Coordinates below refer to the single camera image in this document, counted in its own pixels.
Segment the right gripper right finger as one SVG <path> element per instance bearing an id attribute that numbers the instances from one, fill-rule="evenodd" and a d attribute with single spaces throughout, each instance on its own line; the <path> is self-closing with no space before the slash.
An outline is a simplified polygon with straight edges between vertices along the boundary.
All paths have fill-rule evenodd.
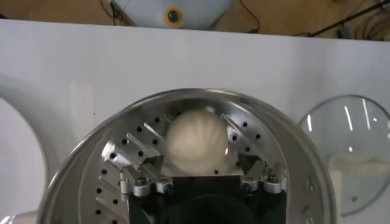
<path id="1" fill-rule="evenodd" d="M 258 155 L 237 154 L 242 175 L 239 176 L 238 192 L 252 195 L 259 191 L 267 194 L 288 195 L 286 164 L 284 160 L 266 161 Z"/>

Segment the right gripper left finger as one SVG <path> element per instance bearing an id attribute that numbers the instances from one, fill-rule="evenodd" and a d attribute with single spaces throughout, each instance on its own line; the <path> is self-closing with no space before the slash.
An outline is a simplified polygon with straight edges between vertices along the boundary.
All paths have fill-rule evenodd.
<path id="1" fill-rule="evenodd" d="M 126 165 L 120 169 L 120 191 L 122 197 L 147 197 L 152 191 L 171 194 L 173 178 L 161 172 L 164 156 L 147 158 L 137 168 Z"/>

